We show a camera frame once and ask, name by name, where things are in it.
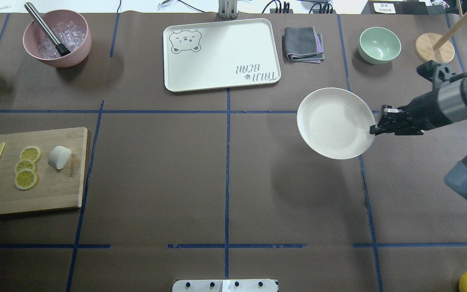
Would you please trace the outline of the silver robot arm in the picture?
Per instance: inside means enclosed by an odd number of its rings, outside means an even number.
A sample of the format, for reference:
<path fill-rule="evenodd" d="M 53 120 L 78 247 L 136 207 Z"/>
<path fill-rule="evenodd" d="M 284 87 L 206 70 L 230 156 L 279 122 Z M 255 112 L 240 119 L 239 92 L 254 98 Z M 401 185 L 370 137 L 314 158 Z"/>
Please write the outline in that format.
<path fill-rule="evenodd" d="M 448 63 L 430 60 L 419 65 L 417 74 L 432 83 L 432 90 L 408 105 L 383 105 L 371 135 L 423 135 L 426 131 L 467 120 L 467 73 L 456 74 Z M 453 191 L 467 200 L 467 155 L 444 177 Z"/>

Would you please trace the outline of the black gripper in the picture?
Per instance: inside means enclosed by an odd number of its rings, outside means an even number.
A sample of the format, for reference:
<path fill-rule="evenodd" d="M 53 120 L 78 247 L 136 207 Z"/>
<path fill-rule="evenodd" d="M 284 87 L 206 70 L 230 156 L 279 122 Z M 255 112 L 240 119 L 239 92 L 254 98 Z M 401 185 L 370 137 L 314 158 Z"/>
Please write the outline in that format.
<path fill-rule="evenodd" d="M 395 135 L 423 135 L 425 131 L 438 128 L 441 109 L 435 101 L 410 102 L 409 105 L 393 108 L 381 107 L 381 125 L 369 128 L 371 135 L 393 133 Z"/>

